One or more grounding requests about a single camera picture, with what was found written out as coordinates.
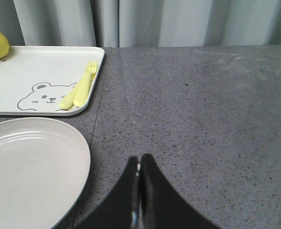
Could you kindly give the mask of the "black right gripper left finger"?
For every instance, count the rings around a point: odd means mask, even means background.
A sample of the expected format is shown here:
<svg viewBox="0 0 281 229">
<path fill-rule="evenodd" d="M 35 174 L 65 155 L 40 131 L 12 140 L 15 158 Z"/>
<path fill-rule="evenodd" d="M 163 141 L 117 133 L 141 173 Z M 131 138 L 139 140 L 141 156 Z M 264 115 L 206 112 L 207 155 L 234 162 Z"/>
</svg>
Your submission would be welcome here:
<svg viewBox="0 0 281 229">
<path fill-rule="evenodd" d="M 138 158 L 128 159 L 116 185 L 96 209 L 76 229 L 137 229 L 139 225 Z"/>
</svg>

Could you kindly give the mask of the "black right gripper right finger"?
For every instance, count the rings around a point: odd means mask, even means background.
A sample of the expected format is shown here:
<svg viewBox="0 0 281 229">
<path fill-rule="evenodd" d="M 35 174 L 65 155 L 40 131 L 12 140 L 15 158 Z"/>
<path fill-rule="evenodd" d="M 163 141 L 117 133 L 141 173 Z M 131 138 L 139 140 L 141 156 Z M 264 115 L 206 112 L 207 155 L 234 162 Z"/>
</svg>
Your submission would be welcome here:
<svg viewBox="0 0 281 229">
<path fill-rule="evenodd" d="M 145 229 L 217 229 L 172 187 L 151 154 L 140 162 L 141 205 Z"/>
</svg>

